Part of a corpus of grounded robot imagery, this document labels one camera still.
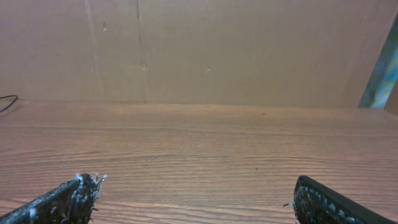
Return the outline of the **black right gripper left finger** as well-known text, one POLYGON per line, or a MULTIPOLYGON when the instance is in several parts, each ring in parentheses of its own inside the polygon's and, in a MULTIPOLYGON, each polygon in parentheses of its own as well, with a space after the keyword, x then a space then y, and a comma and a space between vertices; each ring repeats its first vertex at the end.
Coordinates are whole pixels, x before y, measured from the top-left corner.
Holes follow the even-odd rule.
POLYGON ((1 216, 1 224, 88 224, 106 176, 77 174, 1 216))

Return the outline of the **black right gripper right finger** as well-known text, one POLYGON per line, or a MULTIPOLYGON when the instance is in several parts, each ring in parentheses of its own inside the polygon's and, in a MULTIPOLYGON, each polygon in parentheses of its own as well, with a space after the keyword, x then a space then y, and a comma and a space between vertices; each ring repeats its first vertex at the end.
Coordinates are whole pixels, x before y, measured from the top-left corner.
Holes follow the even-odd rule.
POLYGON ((306 175, 298 177, 287 205, 299 224, 396 224, 306 175))

